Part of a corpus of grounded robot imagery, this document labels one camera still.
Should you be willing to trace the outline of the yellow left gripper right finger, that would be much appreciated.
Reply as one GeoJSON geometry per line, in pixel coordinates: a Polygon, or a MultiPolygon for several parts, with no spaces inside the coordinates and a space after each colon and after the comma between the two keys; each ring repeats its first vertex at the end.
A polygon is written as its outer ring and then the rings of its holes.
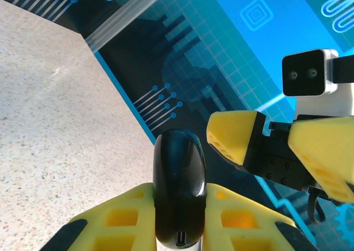
{"type": "Polygon", "coordinates": [[[294,221],[217,184],[207,184],[203,250],[316,250],[294,221]]]}

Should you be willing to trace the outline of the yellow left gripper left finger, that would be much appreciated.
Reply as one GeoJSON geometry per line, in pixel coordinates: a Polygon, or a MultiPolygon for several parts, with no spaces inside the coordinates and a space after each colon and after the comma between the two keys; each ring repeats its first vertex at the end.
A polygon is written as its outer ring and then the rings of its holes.
{"type": "Polygon", "coordinates": [[[155,250],[153,185],[138,185],[75,216],[42,250],[155,250]]]}

